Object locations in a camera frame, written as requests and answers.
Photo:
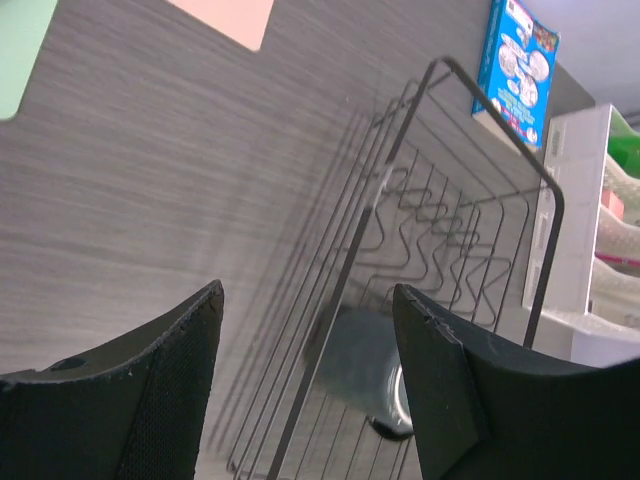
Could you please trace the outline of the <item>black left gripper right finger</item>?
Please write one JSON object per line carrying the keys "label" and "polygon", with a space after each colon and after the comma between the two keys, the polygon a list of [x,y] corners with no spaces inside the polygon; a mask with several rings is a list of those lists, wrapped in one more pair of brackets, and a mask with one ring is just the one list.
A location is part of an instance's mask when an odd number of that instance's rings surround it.
{"label": "black left gripper right finger", "polygon": [[392,317],[425,479],[635,479],[639,363],[531,350],[394,289]]}

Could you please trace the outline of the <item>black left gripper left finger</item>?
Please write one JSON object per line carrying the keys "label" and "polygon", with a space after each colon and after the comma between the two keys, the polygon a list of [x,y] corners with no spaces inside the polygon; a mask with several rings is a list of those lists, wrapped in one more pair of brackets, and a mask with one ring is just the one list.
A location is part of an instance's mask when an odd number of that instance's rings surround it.
{"label": "black left gripper left finger", "polygon": [[194,478],[223,309],[214,280],[98,347],[2,375],[2,478]]}

